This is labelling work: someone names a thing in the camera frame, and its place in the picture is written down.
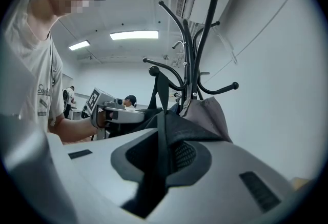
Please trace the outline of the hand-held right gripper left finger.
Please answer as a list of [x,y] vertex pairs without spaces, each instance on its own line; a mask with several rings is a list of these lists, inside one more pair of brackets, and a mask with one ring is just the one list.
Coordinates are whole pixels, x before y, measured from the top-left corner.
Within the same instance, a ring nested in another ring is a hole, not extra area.
[[106,140],[63,145],[60,138],[47,133],[50,154],[71,200],[72,223],[146,223],[120,207],[132,198],[137,183],[123,180],[111,165],[111,153],[119,146],[155,129]]

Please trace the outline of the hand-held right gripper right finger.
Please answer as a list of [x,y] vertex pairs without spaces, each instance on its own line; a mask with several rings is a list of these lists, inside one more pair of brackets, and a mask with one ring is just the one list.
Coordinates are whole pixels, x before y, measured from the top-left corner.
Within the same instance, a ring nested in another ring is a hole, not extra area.
[[192,186],[169,188],[148,223],[260,223],[294,209],[301,190],[262,160],[229,142],[202,145],[212,155],[208,172]]

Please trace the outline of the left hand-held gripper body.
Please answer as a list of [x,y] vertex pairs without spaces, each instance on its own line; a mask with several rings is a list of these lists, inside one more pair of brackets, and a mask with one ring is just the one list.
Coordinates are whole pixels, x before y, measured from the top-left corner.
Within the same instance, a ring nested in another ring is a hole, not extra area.
[[115,98],[98,88],[93,89],[86,103],[86,107],[91,117],[91,123],[96,128],[103,128],[103,126],[98,123],[99,109],[104,110],[105,108],[125,108],[122,104],[122,99]]

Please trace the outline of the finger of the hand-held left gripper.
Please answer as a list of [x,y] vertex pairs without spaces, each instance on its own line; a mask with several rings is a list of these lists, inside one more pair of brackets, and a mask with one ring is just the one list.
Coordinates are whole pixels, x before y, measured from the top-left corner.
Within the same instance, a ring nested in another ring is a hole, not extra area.
[[110,122],[116,124],[137,124],[145,119],[145,113],[125,109],[106,107],[106,111],[112,114]]

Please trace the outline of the person's left hand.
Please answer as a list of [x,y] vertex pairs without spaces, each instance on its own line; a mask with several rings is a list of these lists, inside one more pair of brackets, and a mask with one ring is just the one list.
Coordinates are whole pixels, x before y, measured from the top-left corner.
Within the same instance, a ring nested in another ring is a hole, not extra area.
[[97,124],[100,128],[104,128],[106,125],[106,111],[98,112]]

